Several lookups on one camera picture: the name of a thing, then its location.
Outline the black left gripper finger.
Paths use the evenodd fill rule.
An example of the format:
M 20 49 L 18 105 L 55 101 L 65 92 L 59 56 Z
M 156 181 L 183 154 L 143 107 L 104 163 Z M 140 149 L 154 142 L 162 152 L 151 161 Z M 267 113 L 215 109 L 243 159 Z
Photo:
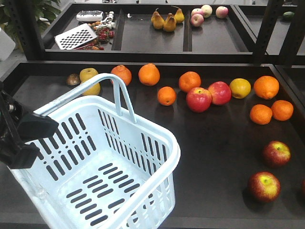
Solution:
M 0 94 L 0 161 L 10 169 L 31 168 L 39 149 L 26 144 L 18 133 L 18 125 L 26 110 L 7 93 Z

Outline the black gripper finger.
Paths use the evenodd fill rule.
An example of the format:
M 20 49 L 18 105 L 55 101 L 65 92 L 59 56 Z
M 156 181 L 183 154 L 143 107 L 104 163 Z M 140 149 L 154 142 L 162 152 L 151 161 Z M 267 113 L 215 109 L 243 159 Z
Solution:
M 58 129 L 57 121 L 37 114 L 15 100 L 7 100 L 7 108 L 17 134 L 24 142 L 52 137 Z

